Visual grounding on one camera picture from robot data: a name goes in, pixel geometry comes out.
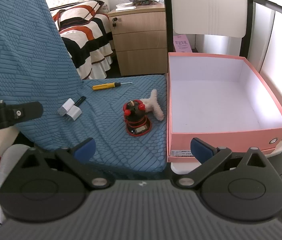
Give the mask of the black marker pen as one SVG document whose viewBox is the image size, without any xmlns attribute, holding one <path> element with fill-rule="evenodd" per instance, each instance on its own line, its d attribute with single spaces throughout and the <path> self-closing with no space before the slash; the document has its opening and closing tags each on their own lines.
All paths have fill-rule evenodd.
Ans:
<svg viewBox="0 0 282 240">
<path fill-rule="evenodd" d="M 82 96 L 74 105 L 79 107 L 86 100 L 85 96 Z"/>
</svg>

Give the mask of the yellow handle screwdriver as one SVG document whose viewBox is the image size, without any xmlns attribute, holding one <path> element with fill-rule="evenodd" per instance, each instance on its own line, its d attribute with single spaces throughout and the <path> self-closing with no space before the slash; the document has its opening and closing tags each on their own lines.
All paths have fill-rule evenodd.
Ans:
<svg viewBox="0 0 282 240">
<path fill-rule="evenodd" d="M 130 85 L 132 84 L 132 82 L 113 82 L 113 83 L 105 83 L 105 84 L 101 84 L 101 85 L 95 85 L 92 87 L 92 90 L 96 91 L 96 90 L 104 90 L 104 89 L 110 89 L 110 88 L 116 88 L 116 87 L 120 87 L 122 85 Z"/>
</svg>

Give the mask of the white charger plug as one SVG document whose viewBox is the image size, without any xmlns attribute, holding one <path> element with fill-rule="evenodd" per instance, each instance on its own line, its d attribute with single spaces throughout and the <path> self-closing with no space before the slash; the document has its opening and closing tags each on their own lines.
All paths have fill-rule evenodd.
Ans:
<svg viewBox="0 0 282 240">
<path fill-rule="evenodd" d="M 78 106 L 73 105 L 66 113 L 66 119 L 69 121 L 75 121 L 81 114 L 82 110 Z"/>
</svg>

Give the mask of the white power adapter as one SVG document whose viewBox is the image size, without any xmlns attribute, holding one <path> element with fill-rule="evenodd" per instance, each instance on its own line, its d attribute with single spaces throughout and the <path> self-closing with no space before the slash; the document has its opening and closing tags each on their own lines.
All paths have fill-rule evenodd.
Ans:
<svg viewBox="0 0 282 240">
<path fill-rule="evenodd" d="M 75 102 L 69 98 L 58 110 L 57 113 L 60 116 L 64 116 L 74 106 Z"/>
</svg>

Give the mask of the pink cardboard box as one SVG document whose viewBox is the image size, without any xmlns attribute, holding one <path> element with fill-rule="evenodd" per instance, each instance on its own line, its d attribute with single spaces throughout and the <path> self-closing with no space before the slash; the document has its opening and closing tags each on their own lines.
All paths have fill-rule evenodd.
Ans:
<svg viewBox="0 0 282 240">
<path fill-rule="evenodd" d="M 282 106 L 247 59 L 170 53 L 168 63 L 167 161 L 193 162 L 193 138 L 235 152 L 276 149 Z"/>
</svg>

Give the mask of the blue textured sofa chair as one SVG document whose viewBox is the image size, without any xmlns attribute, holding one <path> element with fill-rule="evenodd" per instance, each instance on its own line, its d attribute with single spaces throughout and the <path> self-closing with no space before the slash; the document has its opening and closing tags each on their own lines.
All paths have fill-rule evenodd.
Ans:
<svg viewBox="0 0 282 240">
<path fill-rule="evenodd" d="M 96 142 L 93 163 L 140 172 L 159 172 L 166 166 L 166 121 L 152 114 L 151 130 L 140 137 L 127 133 L 123 106 L 149 97 L 157 90 L 166 110 L 163 75 L 123 77 L 132 82 L 94 91 L 100 80 L 82 80 L 69 56 L 46 0 L 0 0 L 0 100 L 8 104 L 38 101 L 42 117 L 18 124 L 18 129 L 39 148 L 53 151 L 76 146 L 88 138 Z M 57 110 L 71 98 L 82 114 L 75 120 Z"/>
</svg>

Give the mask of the red black toy robot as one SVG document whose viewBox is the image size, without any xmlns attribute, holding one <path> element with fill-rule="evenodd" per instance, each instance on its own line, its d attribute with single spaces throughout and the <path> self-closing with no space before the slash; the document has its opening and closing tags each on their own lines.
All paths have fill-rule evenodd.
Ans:
<svg viewBox="0 0 282 240">
<path fill-rule="evenodd" d="M 140 137 L 151 130 L 152 124 L 145 110 L 141 100 L 131 100 L 124 104 L 124 120 L 129 135 Z"/>
</svg>

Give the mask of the white plush toy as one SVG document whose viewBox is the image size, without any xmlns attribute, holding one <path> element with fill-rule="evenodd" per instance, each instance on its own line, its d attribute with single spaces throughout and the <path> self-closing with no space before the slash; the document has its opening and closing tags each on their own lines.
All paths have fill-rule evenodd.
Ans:
<svg viewBox="0 0 282 240">
<path fill-rule="evenodd" d="M 145 112 L 152 112 L 158 121 L 164 120 L 164 113 L 158 103 L 157 90 L 153 89 L 149 98 L 140 99 L 145 105 Z"/>
</svg>

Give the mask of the striped bed cover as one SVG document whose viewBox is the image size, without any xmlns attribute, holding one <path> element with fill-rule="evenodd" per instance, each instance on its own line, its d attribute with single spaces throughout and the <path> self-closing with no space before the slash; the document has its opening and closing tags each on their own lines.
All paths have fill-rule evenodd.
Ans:
<svg viewBox="0 0 282 240">
<path fill-rule="evenodd" d="M 113 36 L 108 15 L 97 13 L 84 25 L 61 27 L 63 11 L 54 11 L 53 20 L 82 80 L 105 79 L 111 69 Z"/>
</svg>

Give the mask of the pink paper tag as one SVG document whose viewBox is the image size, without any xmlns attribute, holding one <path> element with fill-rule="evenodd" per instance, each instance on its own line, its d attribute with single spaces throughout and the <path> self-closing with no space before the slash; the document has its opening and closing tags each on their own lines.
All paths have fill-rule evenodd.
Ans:
<svg viewBox="0 0 282 240">
<path fill-rule="evenodd" d="M 192 53 L 191 45 L 186 35 L 174 36 L 173 45 L 177 53 Z"/>
</svg>

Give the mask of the striped pillow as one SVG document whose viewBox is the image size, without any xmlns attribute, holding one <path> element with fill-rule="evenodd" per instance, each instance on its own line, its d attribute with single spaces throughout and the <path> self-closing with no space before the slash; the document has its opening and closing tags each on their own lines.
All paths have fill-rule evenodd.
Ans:
<svg viewBox="0 0 282 240">
<path fill-rule="evenodd" d="M 65 9 L 52 12 L 52 18 L 58 30 L 73 25 L 85 25 L 91 22 L 104 2 L 99 0 L 85 1 Z"/>
</svg>

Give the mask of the wooden drawer cabinet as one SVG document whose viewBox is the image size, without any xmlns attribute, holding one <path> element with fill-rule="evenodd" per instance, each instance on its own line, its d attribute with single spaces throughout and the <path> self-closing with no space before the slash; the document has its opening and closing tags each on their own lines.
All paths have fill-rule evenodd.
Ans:
<svg viewBox="0 0 282 240">
<path fill-rule="evenodd" d="M 163 4 L 140 5 L 108 14 L 120 74 L 165 74 L 168 69 L 166 14 Z"/>
</svg>

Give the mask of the white chair backrest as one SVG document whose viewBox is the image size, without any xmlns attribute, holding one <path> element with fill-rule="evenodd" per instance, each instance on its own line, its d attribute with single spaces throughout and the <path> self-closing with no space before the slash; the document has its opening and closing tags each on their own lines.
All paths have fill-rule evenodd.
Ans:
<svg viewBox="0 0 282 240">
<path fill-rule="evenodd" d="M 171 0 L 171 3 L 176 33 L 245 36 L 248 0 Z"/>
</svg>

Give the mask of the clutter on cabinet top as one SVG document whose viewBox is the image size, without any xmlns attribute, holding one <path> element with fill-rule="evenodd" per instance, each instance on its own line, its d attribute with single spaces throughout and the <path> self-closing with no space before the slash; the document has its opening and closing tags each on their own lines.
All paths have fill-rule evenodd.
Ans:
<svg viewBox="0 0 282 240">
<path fill-rule="evenodd" d="M 140 5 L 152 5 L 160 3 L 160 0 L 118 0 L 115 11 L 134 10 Z"/>
</svg>

